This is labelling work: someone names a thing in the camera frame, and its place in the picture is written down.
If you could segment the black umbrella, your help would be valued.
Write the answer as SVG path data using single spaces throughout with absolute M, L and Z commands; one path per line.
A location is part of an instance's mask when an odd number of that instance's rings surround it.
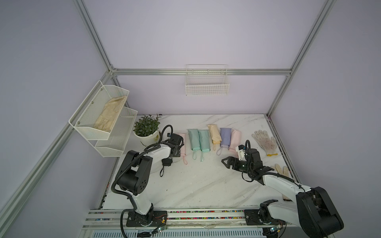
M 173 158 L 172 157 L 168 157 L 168 158 L 162 159 L 161 162 L 162 162 L 162 169 L 161 169 L 159 175 L 160 175 L 160 177 L 163 177 L 164 176 L 164 172 L 165 172 L 165 168 L 171 166 L 171 164 L 173 162 Z

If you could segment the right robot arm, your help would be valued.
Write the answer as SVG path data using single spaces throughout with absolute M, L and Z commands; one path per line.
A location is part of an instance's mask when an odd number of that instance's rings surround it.
M 284 229 L 290 223 L 300 227 L 310 238 L 327 238 L 344 228 L 325 189 L 302 185 L 277 173 L 275 169 L 264 166 L 259 152 L 251 148 L 249 141 L 237 149 L 237 158 L 230 156 L 221 160 L 226 168 L 248 175 L 247 182 L 257 181 L 286 197 L 285 200 L 264 201 L 258 209 L 245 210 L 247 225 L 276 224 L 279 229 Z

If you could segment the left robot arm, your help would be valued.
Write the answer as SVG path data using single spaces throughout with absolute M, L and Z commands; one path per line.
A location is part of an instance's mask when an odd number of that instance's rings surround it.
M 162 167 L 160 176 L 163 176 L 164 169 L 172 165 L 173 158 L 180 157 L 181 148 L 185 144 L 184 138 L 174 133 L 171 125 L 166 125 L 163 131 L 168 128 L 171 130 L 168 139 L 163 140 L 161 134 L 158 142 L 147 146 L 142 152 L 129 151 L 111 185 L 113 193 L 127 197 L 133 206 L 128 214 L 128 226 L 151 226 L 156 214 L 162 218 L 167 215 L 165 211 L 154 211 L 153 203 L 149 201 L 144 190 L 154 165 Z

